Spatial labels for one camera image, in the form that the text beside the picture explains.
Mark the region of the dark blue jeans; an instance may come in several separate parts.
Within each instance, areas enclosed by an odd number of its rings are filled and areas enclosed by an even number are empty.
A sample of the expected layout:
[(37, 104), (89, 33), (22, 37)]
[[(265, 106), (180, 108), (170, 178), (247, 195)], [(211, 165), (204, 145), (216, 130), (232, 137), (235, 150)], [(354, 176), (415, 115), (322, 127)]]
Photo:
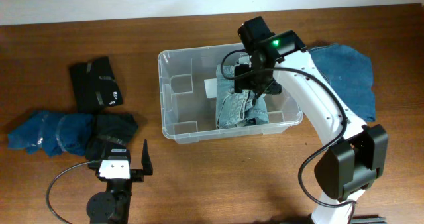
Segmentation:
[(375, 121), (371, 59), (342, 44), (311, 48), (309, 53), (321, 75), (342, 101), (360, 118)]

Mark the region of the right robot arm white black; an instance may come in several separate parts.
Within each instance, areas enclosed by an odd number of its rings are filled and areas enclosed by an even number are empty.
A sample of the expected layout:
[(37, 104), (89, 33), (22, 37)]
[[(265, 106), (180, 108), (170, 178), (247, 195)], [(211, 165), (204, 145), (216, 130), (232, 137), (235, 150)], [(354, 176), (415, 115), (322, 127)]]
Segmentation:
[(297, 179), (317, 156), (314, 175), (322, 190), (310, 223), (352, 223), (359, 197), (384, 171), (389, 137), (383, 126), (370, 127), (354, 113), (318, 71), (306, 45), (289, 30), (275, 34), (262, 17), (243, 22), (237, 31), (250, 55), (251, 68), (234, 80), (256, 96), (285, 89), (315, 128), (323, 146), (303, 161)]

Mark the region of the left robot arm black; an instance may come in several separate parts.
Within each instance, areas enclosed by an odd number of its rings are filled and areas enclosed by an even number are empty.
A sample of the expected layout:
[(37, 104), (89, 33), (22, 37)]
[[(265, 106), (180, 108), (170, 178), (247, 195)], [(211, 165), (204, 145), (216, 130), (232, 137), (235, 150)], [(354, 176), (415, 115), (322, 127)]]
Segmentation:
[(97, 178), (107, 184), (104, 192), (93, 195), (86, 211), (90, 223), (127, 224), (131, 205), (132, 186), (143, 182), (145, 176), (153, 175), (153, 166), (148, 152), (148, 143), (143, 143), (142, 168), (130, 167), (130, 151), (122, 145), (108, 143), (100, 159), (90, 164)]

